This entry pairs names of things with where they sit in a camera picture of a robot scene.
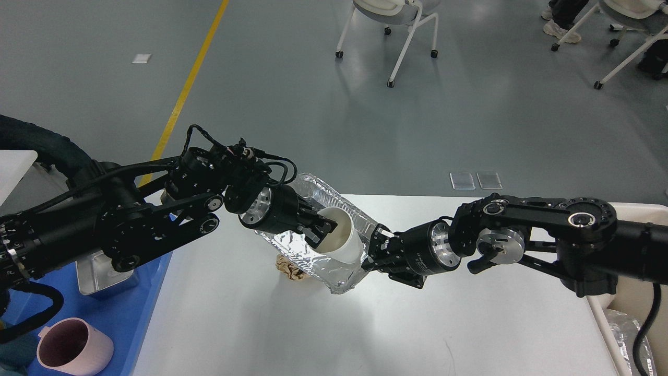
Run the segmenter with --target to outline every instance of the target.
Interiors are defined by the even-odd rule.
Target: chair leg
[[[406,51],[408,50],[408,45],[411,43],[411,40],[413,39],[413,35],[415,34],[415,29],[417,29],[418,26],[420,26],[423,22],[427,21],[427,19],[422,19],[422,2],[420,0],[415,0],[415,5],[417,6],[417,15],[415,16],[413,25],[408,28],[408,37],[406,38],[406,42],[403,44],[403,48],[401,49],[401,53],[399,54],[397,63],[394,65],[394,69],[392,70],[392,74],[389,76],[389,80],[387,80],[388,88],[394,87],[394,78],[397,76],[397,72],[399,71],[401,62],[403,61],[403,57],[406,55]],[[436,15],[435,13],[431,14],[427,18],[432,18],[432,16],[435,15]]]
[[[596,11],[599,10],[599,9],[600,9],[599,4],[598,4],[598,3],[594,4],[594,6],[593,6],[591,9],[589,9],[589,11],[588,11],[588,12],[587,12],[587,13],[580,19],[580,21],[578,21],[578,22],[577,22],[577,23],[576,23],[576,24],[575,24],[575,25],[568,31],[568,33],[564,34],[564,36],[561,37],[561,39],[560,39],[558,42],[556,42],[555,44],[552,44],[552,51],[555,51],[555,52],[556,52],[557,50],[559,50],[559,46],[560,46],[562,43],[564,43],[564,41],[566,40],[566,38],[570,37],[571,34],[573,34],[573,33],[574,33],[574,32],[575,32],[575,31],[576,31],[576,30],[577,30],[583,23],[585,23],[585,22],[589,19],[589,17],[591,17],[592,14],[594,14],[594,12],[596,12]]]
[[[645,52],[657,40],[668,39],[668,35],[664,35],[664,33],[667,30],[668,30],[668,25],[664,27],[663,30],[661,30],[661,32],[658,33],[657,35],[648,38],[647,41],[642,46],[640,46],[639,49],[635,50],[635,52],[633,52],[629,57],[627,57],[626,60],[621,62],[621,64],[619,64],[615,69],[613,69],[612,72],[608,73],[608,75],[605,76],[601,81],[596,81],[596,83],[594,83],[594,87],[596,89],[600,89],[601,87],[603,87],[603,84],[608,82],[612,77],[615,76],[615,74],[619,73],[620,70],[622,70],[628,63],[633,61],[633,59],[635,59],[638,55]]]
[[[346,21],[345,26],[343,27],[343,33],[341,33],[341,37],[339,38],[339,44],[336,46],[336,57],[339,59],[343,57],[343,50],[341,50],[341,48],[343,47],[343,40],[348,33],[348,27],[350,26],[350,20],[353,19],[353,15],[355,15],[355,4],[352,5],[350,17],[348,17],[348,21]]]
[[[628,30],[629,30],[628,27],[626,27],[626,26],[622,26],[622,32],[619,33],[619,37],[618,37],[618,38],[610,39],[610,47],[613,47],[613,48],[614,48],[614,47],[617,47],[617,46],[619,45],[619,41],[621,41],[621,39],[624,37],[624,35],[626,35],[626,32],[627,32]]]
[[[397,76],[397,72],[399,71],[399,67],[401,66],[401,62],[403,61],[404,55],[406,55],[406,50],[408,50],[408,45],[411,43],[411,39],[413,39],[413,34],[415,33],[415,28],[411,28],[411,31],[408,33],[408,38],[406,38],[406,42],[403,44],[403,49],[401,49],[401,53],[399,54],[399,58],[397,59],[397,63],[394,65],[394,70],[392,70],[392,74],[389,77],[389,80],[387,81],[387,86],[389,87],[394,87],[394,78]]]
[[[432,38],[432,51],[436,51],[436,35],[438,33],[438,13],[433,13],[434,16],[434,38]]]
[[[617,40],[622,40],[622,38],[624,38],[624,35],[626,35],[626,32],[628,30],[629,30],[628,27],[622,26],[622,32],[619,33],[619,37],[617,38]]]

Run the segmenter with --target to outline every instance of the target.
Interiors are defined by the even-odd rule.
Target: crumpled brown paper
[[[300,281],[310,277],[310,275],[304,273],[297,265],[294,265],[282,254],[276,256],[276,269],[287,275],[288,279],[292,281]]]

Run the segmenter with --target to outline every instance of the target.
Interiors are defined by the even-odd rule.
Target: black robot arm
[[[189,147],[195,129],[213,144],[210,150]],[[284,162],[293,167],[290,179]],[[280,179],[271,177],[276,166],[283,168]],[[137,187],[136,177],[148,173],[164,175]],[[0,314],[8,304],[8,289],[53,301],[46,311],[0,331],[0,343],[44,325],[62,305],[60,293],[31,279],[99,249],[116,271],[133,270],[214,231],[218,217],[213,212],[221,207],[237,214],[247,228],[303,233],[317,247],[336,223],[318,215],[287,185],[296,174],[289,159],[248,147],[243,139],[223,146],[196,125],[188,129],[177,157],[125,167],[94,161],[68,181],[68,192],[0,218]],[[161,205],[146,202],[161,189]]]
[[[530,240],[534,227],[555,242]],[[442,217],[391,233],[379,225],[362,267],[421,288],[426,276],[454,270],[463,257],[477,274],[518,263],[560,278],[577,296],[614,294],[618,276],[668,284],[668,226],[617,220],[609,203],[575,199],[518,198],[493,194]],[[545,262],[526,251],[552,252]]]

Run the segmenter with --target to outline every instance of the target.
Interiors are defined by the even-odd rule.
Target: black power cable
[[[635,340],[633,340],[633,362],[636,368],[638,368],[638,372],[640,372],[642,376],[648,376],[648,374],[645,371],[645,367],[643,366],[642,362],[640,362],[640,345],[641,343],[643,343],[645,335],[647,334],[649,328],[654,323],[654,320],[657,318],[657,314],[659,313],[659,307],[661,306],[661,285],[655,283],[653,284],[653,286],[654,286],[654,301],[652,301],[652,308],[649,310],[649,314],[647,315],[647,320],[645,320],[643,326],[641,326],[640,331],[638,332],[638,335],[635,337]]]

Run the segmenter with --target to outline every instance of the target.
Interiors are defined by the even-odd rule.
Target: yellow floor line
[[[200,67],[202,66],[204,57],[206,56],[206,52],[208,51],[209,45],[211,44],[211,40],[213,39],[213,36],[216,33],[216,29],[218,29],[218,24],[220,23],[220,19],[222,18],[223,13],[225,13],[225,8],[227,8],[228,2],[229,0],[222,0],[222,3],[218,8],[218,13],[216,13],[216,17],[213,19],[211,27],[209,27],[209,31],[206,34],[204,43],[202,43],[200,52],[197,54],[195,63],[192,65],[192,68],[190,69],[190,74],[186,79],[186,83],[183,85],[183,89],[181,89],[181,94],[179,94],[178,99],[176,100],[176,104],[174,105],[172,114],[170,115],[169,120],[167,120],[167,125],[165,126],[165,129],[162,131],[162,136],[160,136],[158,145],[156,146],[156,149],[153,151],[153,155],[151,156],[151,161],[155,161],[156,159],[160,159],[162,157],[162,153],[164,152],[165,147],[167,146],[167,142],[169,141],[169,138],[172,135],[172,131],[174,130],[174,125],[176,125],[178,116],[181,115],[181,110],[183,109],[183,105],[186,103],[186,99],[188,99],[188,94],[190,93],[192,84],[193,82],[195,82],[197,73],[200,71]],[[144,185],[149,181],[151,181],[151,176],[152,175],[144,175],[139,185]]]

